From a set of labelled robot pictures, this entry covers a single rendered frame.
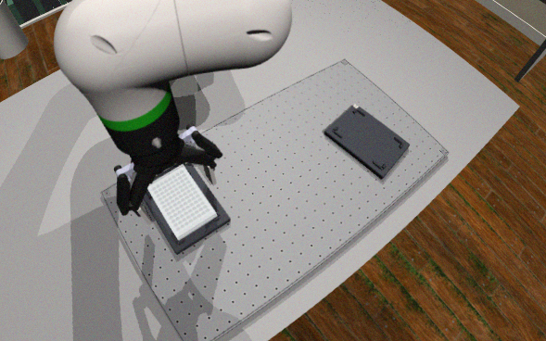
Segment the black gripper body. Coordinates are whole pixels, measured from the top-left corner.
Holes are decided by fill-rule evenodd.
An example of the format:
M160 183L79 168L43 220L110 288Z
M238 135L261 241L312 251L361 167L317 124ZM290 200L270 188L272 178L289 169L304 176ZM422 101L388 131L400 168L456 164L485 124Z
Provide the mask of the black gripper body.
M148 174L151 167L160 166L159 173L157 173L157 175L159 175L166 169L174 166L174 164L169 163L168 160L171 159L174 154L180 155L183 148L184 140L181 139L177 133L168 145L156 153L142 157L129 155L131 163L133 163L133 170L137 173Z

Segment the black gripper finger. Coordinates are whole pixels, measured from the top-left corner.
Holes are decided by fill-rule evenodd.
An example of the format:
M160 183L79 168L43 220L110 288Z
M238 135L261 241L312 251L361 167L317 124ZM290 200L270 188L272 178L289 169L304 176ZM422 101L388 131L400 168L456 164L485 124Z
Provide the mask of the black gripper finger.
M148 225L152 224L152 221L142 208L141 203L148 186L153 183L159 170L160 166L157 166L151 167L148 174L136 173L131 188L130 182L132 181L131 178L134 173L133 163L123 168L121 165L117 165L114 168L117 175L117 205L122 216L127 215L129 211L132 210L138 217L142 217Z
M214 143L212 143L212 141L200 134L193 123L189 123L186 126L186 129L187 131L180 134L179 137L183 139L184 142L189 142L193 145L197 144L198 147L205 151L184 147L180 154L182 156L174 155L168 162L171 164L185 164L187 162L203 165L206 176L212 185L216 184L214 171L217 164L214 162L214 159L221 158L222 152Z

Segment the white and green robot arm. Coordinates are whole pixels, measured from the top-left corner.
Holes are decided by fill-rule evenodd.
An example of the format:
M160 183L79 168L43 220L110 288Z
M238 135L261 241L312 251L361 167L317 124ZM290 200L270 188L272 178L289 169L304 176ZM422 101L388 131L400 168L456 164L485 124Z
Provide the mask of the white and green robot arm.
M116 147L141 157L178 132L169 81L258 66L291 25L289 0L72 0L54 51Z

